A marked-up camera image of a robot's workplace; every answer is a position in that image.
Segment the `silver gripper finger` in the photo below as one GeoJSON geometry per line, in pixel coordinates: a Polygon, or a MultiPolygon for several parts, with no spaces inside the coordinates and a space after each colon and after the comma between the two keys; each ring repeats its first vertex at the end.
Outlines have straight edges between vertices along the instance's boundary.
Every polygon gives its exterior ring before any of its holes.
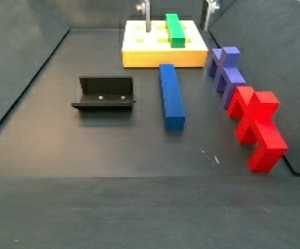
{"type": "Polygon", "coordinates": [[[149,18],[149,0],[139,0],[139,3],[135,5],[136,11],[144,15],[145,21],[145,32],[151,31],[151,18],[149,18]]]}
{"type": "Polygon", "coordinates": [[[203,30],[207,31],[211,15],[220,8],[220,4],[219,4],[219,0],[204,0],[204,4],[206,4],[206,15],[204,15],[203,30]]]}

